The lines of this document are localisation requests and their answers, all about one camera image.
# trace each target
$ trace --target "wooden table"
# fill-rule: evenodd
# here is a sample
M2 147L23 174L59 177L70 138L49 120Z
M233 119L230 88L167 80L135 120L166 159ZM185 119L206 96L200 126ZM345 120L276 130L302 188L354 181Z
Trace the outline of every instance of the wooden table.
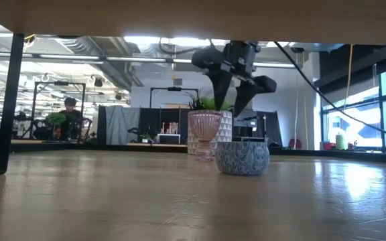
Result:
M187 154L14 154L0 240L386 240L386 165L272 157L238 177Z

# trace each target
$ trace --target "blue patterned bowl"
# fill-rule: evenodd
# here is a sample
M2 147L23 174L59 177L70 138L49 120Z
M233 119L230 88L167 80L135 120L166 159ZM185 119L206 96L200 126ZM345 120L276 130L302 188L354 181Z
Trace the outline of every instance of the blue patterned bowl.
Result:
M226 174L261 175L269 165L269 149L264 142L219 142L215 162Z

